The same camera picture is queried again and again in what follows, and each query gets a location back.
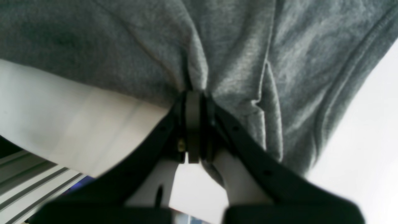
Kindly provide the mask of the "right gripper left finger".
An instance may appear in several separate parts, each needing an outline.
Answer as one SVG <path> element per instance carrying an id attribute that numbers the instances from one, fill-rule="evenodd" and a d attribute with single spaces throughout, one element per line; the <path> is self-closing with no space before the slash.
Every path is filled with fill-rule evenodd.
<path id="1" fill-rule="evenodd" d="M 173 224 L 175 172 L 201 158 L 201 94 L 185 92 L 145 140 L 95 181 L 42 206 L 33 224 Z"/>

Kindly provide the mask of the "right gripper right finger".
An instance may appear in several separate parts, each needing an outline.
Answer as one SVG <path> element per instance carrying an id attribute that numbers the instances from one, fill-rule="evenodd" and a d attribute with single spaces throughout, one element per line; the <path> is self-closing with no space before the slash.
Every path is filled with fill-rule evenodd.
<path id="1" fill-rule="evenodd" d="M 364 224 L 353 202 L 314 186 L 269 156 L 201 93 L 200 159 L 227 191 L 224 224 Z"/>

